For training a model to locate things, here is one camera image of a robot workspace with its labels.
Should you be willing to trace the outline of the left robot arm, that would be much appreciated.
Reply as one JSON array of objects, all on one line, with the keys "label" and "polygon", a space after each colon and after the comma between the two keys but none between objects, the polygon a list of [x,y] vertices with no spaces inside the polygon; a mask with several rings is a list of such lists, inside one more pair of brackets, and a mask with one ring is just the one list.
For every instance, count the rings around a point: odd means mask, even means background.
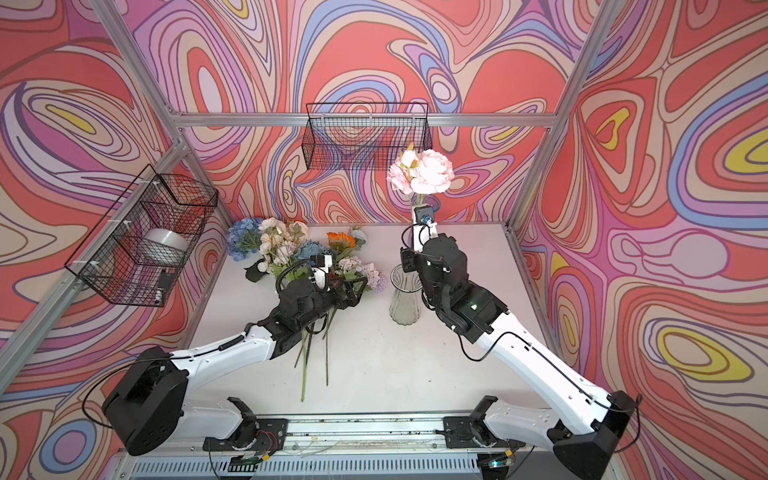
[{"label": "left robot arm", "polygon": [[333,310],[359,304],[365,276],[331,277],[324,286],[308,278],[278,293],[269,315],[243,331],[202,347],[140,354],[102,404],[109,425],[132,456],[147,454],[169,440],[209,439],[230,450],[247,450],[257,440],[256,414],[237,397],[202,407],[188,397],[201,387],[252,364],[274,360],[327,324]]}]

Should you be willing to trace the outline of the orange gerbera flower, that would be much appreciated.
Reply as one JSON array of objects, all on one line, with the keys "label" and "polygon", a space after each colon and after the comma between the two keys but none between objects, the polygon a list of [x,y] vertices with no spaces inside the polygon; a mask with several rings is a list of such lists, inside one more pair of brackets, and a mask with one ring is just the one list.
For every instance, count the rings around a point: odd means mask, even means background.
[{"label": "orange gerbera flower", "polygon": [[347,232],[329,232],[329,248],[335,255],[334,265],[337,270],[357,273],[362,265],[356,252],[367,242],[366,235],[360,228],[350,228]]}]

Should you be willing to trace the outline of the clear glass vase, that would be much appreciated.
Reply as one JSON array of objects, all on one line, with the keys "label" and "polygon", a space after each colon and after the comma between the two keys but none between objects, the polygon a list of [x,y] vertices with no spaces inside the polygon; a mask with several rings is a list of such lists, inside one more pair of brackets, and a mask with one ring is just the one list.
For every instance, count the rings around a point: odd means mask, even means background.
[{"label": "clear glass vase", "polygon": [[390,273],[394,288],[389,305],[390,318],[401,326],[415,324],[421,315],[422,285],[417,272],[406,272],[401,264]]}]

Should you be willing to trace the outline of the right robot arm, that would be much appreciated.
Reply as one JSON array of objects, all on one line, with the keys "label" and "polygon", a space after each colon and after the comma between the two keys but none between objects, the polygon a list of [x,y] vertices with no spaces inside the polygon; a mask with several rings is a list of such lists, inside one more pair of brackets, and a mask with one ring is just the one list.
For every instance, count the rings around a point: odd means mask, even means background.
[{"label": "right robot arm", "polygon": [[548,450],[580,479],[602,478],[641,399],[594,384],[538,341],[503,301],[470,280],[454,238],[440,233],[401,247],[400,258],[405,272],[418,274],[424,305],[461,344],[498,358],[547,404],[519,407],[486,396],[473,413],[475,429]]}]

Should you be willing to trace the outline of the cream white flower spray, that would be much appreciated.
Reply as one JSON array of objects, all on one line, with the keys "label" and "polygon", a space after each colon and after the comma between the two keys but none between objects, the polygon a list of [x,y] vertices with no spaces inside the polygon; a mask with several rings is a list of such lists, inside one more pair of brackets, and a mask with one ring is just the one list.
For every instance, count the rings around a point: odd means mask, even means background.
[{"label": "cream white flower spray", "polygon": [[258,230],[259,253],[266,271],[277,278],[297,261],[300,247],[308,240],[309,227],[301,221],[283,222],[271,217],[263,220]]}]

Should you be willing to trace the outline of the pink peony flower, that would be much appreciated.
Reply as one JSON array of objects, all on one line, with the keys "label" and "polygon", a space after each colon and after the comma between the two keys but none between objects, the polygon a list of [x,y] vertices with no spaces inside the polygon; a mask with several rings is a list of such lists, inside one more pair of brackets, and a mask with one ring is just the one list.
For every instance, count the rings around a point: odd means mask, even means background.
[{"label": "pink peony flower", "polygon": [[387,181],[407,195],[412,205],[422,205],[429,195],[446,192],[455,178],[452,162],[442,153],[409,146],[387,169]]}]

